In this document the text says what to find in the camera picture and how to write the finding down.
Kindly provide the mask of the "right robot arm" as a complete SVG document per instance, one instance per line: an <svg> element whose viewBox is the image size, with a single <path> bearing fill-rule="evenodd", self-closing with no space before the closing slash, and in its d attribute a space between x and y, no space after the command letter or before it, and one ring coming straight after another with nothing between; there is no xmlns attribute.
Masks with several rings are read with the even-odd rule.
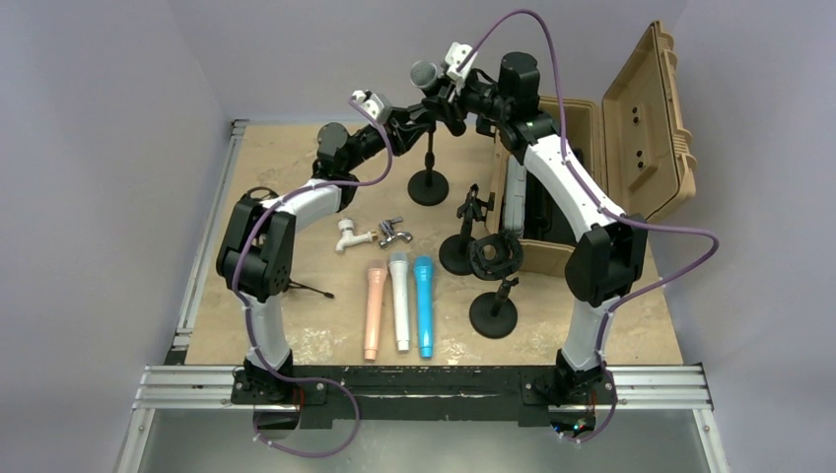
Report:
<svg viewBox="0 0 836 473"><path fill-rule="evenodd" d="M460 124L468 114L495 128L503 147L536 177L567 219L575 245L565 265L574 297L570 329L556 355L543 396L556 405L587 399L610 378L604 346L612 314L642 274L645 220L627 217L593 180L570 147L566 101L558 110L541 106L540 71L528 53L510 52L497 81L476 76L475 48L454 43L436 72L428 94L441 98L445 122Z"/></svg>

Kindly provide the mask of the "black tripod shock mount stand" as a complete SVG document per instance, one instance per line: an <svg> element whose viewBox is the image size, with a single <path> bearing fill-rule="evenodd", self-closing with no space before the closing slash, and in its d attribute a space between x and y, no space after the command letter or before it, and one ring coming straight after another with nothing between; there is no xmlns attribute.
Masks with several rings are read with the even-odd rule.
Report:
<svg viewBox="0 0 836 473"><path fill-rule="evenodd" d="M277 192L275 192L273 189L269 188L269 187L255 186L255 187L250 188L244 194L244 197L251 198L255 201L261 202L261 201L266 201L266 200L269 200L269 199L278 198L279 194ZM323 290L320 290L320 289L317 289L317 288L314 288L314 287L311 287L311 286L308 286L308 285L305 285L305 284L301 284L299 282L293 281L292 279L289 280L289 283L288 283L287 288L285 289L285 292L288 292L288 291L291 291L291 290L299 290L299 291L307 290L307 291L311 291L311 292L314 292L316 294L322 295L323 297L325 297L327 299L330 299L330 300L335 299L335 295L331 292L323 291Z"/></svg>

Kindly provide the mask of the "white microphone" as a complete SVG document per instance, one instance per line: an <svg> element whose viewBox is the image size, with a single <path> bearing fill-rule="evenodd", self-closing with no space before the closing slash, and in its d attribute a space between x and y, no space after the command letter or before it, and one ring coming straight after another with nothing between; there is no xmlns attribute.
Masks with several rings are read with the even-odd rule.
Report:
<svg viewBox="0 0 836 473"><path fill-rule="evenodd" d="M394 252L388 262L392 283L395 345L398 353L410 350L408 270L409 262L404 252Z"/></svg>

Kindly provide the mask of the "pink microphone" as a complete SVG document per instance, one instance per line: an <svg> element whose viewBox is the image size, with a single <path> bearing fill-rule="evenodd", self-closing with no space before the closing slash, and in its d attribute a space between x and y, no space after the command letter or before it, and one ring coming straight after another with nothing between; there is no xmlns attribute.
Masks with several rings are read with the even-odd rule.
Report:
<svg viewBox="0 0 836 473"><path fill-rule="evenodd" d="M387 264L384 260L375 259L370 262L367 271L368 294L363 347L363 357L368 362L375 361L378 355L383 292L387 274Z"/></svg>

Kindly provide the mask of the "black glitter microphone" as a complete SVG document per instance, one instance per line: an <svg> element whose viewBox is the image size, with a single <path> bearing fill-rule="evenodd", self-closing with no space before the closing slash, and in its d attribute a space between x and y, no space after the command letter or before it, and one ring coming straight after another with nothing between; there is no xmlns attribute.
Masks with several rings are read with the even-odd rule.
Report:
<svg viewBox="0 0 836 473"><path fill-rule="evenodd" d="M436 86L439 77L438 65L426 60L416 61L411 66L409 73L412 86L423 92L432 90Z"/></svg>

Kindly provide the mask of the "black clip stand pink mic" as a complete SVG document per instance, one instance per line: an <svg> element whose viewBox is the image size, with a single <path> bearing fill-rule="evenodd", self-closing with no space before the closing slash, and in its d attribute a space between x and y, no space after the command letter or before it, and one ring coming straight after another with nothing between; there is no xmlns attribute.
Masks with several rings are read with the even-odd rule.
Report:
<svg viewBox="0 0 836 473"><path fill-rule="evenodd" d="M456 235L447 237L439 248L439 261L443 268L456 276L466 276L472 273L468 262L467 251L469 245L475 241L472 236L473 224L485 222L487 212L492 209L493 201L482 200L478 197L479 186L473 183L466 194L464 202L456 209L456 217L461 219L460 230Z"/></svg>

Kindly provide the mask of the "black stand glitter mic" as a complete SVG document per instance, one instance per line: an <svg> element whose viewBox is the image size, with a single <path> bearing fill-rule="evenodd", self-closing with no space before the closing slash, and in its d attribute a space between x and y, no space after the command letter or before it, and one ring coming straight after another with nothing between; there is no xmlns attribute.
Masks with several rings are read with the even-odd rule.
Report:
<svg viewBox="0 0 836 473"><path fill-rule="evenodd" d="M415 203L425 207L441 204L446 200L450 192L449 183L445 176L435 170L436 156L434 153L434 143L436 130L436 125L432 125L429 128L424 168L415 172L409 179L407 185L409 197Z"/></svg>

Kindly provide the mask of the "black round-base shock mount stand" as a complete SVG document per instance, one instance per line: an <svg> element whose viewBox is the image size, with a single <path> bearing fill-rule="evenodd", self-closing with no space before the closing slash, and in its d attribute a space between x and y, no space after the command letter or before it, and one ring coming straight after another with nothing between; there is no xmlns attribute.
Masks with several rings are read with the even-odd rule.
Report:
<svg viewBox="0 0 836 473"><path fill-rule="evenodd" d="M494 292L477 296L469 308L474 330L489 339L501 339L517 326L518 310L510 299L512 287L519 283L513 277L523 264L523 250L517 235L500 231L468 245L467 262L473 275L482 281L499 281Z"/></svg>

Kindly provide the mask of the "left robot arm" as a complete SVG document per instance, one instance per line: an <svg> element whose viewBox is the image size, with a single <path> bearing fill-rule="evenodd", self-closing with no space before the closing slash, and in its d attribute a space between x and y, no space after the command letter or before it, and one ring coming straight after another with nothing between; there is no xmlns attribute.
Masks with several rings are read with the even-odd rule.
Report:
<svg viewBox="0 0 836 473"><path fill-rule="evenodd" d="M367 121L355 132L338 123L316 135L311 178L286 194L267 199L245 194L235 204L222 238L216 271L242 304L248 347L237 372L236 403L296 399L306 384L323 377L294 374L293 353L284 333L281 296L291 284L296 236L306 227L347 208L362 186L353 171L380 152L391 166L424 135L443 124L459 136L465 125L445 101L423 99L408 107L391 106L375 94L358 91L349 101Z"/></svg>

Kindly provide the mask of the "blue microphone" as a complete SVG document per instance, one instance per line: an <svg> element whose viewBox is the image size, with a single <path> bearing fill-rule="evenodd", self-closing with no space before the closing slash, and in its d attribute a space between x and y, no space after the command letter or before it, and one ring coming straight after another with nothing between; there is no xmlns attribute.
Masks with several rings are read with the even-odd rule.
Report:
<svg viewBox="0 0 836 473"><path fill-rule="evenodd" d="M429 255L415 259L413 275L416 284L417 330L420 357L434 355L434 263Z"/></svg>

